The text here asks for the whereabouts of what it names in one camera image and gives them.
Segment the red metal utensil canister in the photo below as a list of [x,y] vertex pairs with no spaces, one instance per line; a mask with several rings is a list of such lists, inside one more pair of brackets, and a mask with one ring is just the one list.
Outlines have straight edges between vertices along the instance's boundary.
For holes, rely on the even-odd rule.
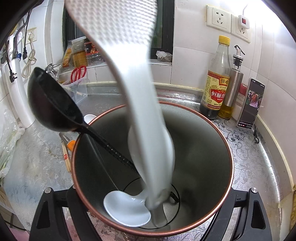
[[105,195],[113,190],[137,195],[139,174],[88,135],[81,134],[74,148],[72,177],[82,202],[108,226],[136,236],[167,237],[196,228],[219,210],[233,182],[234,160],[222,132],[191,108],[168,102],[161,107],[175,147],[171,190],[179,198],[164,204],[168,224],[163,227],[126,227],[111,218],[103,206]]

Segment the wooden chopsticks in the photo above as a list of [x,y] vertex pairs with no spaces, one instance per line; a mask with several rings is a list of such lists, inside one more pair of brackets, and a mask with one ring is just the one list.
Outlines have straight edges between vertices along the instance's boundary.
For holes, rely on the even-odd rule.
[[70,164],[70,159],[69,159],[69,155],[68,155],[68,150],[64,144],[63,141],[61,141],[61,145],[62,145],[62,151],[63,151],[63,158],[66,164],[66,169],[68,172],[71,173],[71,164]]

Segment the white ceramic soup spoon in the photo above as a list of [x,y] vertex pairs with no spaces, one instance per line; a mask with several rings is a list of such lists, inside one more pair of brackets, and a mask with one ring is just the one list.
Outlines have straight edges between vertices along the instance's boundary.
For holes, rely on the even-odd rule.
[[151,213],[145,206],[147,191],[131,196],[123,191],[109,192],[103,200],[107,213],[118,223],[128,227],[140,227],[151,220]]

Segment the black plastic ladle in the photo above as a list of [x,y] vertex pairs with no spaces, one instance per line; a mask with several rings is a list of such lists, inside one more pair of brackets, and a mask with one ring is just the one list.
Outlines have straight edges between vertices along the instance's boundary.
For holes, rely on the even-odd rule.
[[28,81],[28,102],[36,119],[56,132],[78,132],[90,135],[114,158],[136,172],[132,161],[121,154],[88,125],[69,94],[44,69],[34,68]]

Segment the white dimpled rice paddle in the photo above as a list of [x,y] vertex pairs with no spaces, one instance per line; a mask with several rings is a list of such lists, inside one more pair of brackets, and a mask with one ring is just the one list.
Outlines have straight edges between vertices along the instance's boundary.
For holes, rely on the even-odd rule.
[[147,193],[156,227],[167,224],[175,151],[158,102],[149,64],[158,14],[156,1],[65,1],[66,9],[102,54],[125,97],[128,147]]

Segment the white MAX plastic spoon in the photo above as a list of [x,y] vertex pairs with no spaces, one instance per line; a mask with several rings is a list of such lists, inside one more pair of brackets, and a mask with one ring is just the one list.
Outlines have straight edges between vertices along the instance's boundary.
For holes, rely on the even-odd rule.
[[86,122],[86,124],[90,124],[95,118],[96,116],[94,114],[86,114],[84,116],[84,121]]

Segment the clear plastic bag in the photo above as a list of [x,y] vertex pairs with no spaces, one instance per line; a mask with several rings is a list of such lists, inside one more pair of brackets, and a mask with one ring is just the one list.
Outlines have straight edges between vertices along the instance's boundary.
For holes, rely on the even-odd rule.
[[6,109],[4,111],[4,125],[1,134],[1,179],[4,178],[11,167],[16,142],[25,133],[25,129],[20,126],[13,113]]

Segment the white plastic pipe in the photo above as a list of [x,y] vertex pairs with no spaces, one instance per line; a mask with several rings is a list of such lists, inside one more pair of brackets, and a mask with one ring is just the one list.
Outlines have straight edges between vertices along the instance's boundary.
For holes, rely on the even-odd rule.
[[24,128],[30,127],[34,121],[28,97],[26,95],[19,58],[15,58],[3,66],[4,76],[14,108]]

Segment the clear plastic container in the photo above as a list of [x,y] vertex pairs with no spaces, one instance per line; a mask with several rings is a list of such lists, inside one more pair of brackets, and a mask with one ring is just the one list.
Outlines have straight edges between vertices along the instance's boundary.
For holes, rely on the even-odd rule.
[[68,80],[60,85],[67,92],[67,94],[72,98],[72,100],[76,104],[79,104],[88,96],[87,86],[86,86],[87,81],[88,81],[88,78],[84,77],[73,83],[71,83],[71,81]]

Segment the steel oil dispenser bottle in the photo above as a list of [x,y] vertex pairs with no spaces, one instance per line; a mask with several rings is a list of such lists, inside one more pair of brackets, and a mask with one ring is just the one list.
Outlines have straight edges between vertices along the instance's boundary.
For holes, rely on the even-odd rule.
[[229,84],[226,90],[224,101],[218,112],[218,116],[226,120],[229,120],[232,116],[234,104],[238,95],[238,90],[243,79],[241,65],[243,62],[242,54],[245,55],[245,53],[238,45],[235,45],[234,48],[236,50],[236,53],[233,55],[233,65],[230,71]]

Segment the vinegar bottle yellow cap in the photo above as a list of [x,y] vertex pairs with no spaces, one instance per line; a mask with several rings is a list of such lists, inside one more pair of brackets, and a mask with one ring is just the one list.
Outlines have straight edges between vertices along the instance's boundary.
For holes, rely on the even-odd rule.
[[200,113],[213,120],[221,109],[230,79],[229,46],[230,38],[220,35],[218,48],[210,62],[203,92]]

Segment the yellow snack packet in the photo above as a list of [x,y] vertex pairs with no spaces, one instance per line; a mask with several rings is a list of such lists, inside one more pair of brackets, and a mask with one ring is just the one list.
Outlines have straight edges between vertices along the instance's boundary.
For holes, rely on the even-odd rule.
[[72,59],[72,46],[68,45],[63,56],[62,67],[72,67],[73,66],[73,59]]

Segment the jar with black label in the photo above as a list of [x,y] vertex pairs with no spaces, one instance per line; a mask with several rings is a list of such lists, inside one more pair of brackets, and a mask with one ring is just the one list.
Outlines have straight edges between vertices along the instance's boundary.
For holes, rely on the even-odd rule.
[[104,62],[103,57],[92,42],[85,42],[84,48],[88,66],[99,65]]

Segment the jar with yellow contents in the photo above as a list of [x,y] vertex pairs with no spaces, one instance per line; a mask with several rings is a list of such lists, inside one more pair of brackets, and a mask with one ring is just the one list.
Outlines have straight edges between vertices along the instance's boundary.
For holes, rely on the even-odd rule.
[[75,68],[88,65],[86,60],[86,55],[85,55],[85,47],[84,47],[85,40],[86,40],[86,37],[83,36],[71,41],[72,58],[73,58],[73,64]]

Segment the orange handled peeler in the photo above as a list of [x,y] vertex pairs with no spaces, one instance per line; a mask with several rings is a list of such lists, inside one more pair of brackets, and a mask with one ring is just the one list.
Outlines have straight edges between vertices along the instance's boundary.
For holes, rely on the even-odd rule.
[[76,141],[75,140],[70,140],[67,143],[67,148],[69,149],[69,151],[73,152],[74,147],[75,147]]

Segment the smartphone leaning on wall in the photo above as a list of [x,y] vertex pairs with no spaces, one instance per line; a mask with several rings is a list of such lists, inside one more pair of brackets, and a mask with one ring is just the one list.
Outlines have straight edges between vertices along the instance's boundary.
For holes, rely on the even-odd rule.
[[237,127],[251,130],[259,112],[265,85],[255,78],[250,78],[246,96],[237,121]]

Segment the red handled scissors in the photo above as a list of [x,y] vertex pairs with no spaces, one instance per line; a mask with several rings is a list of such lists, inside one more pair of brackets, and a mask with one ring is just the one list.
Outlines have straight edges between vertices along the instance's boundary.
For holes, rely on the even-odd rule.
[[80,67],[75,68],[72,72],[71,72],[71,76],[70,76],[70,81],[71,83],[74,83],[75,81],[83,78],[86,75],[87,72],[87,68],[86,66],[82,65]]

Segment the white switch plug adapter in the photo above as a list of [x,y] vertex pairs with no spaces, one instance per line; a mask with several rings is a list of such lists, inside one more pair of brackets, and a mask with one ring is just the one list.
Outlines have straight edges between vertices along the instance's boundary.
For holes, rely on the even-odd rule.
[[247,6],[242,10],[242,14],[235,16],[231,15],[231,34],[244,40],[245,42],[251,43],[250,40],[250,22],[244,14]]

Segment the white wall socket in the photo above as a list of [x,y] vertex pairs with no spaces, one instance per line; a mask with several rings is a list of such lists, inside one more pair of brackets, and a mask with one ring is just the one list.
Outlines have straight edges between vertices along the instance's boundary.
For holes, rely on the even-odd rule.
[[231,14],[210,5],[206,5],[206,25],[231,33]]

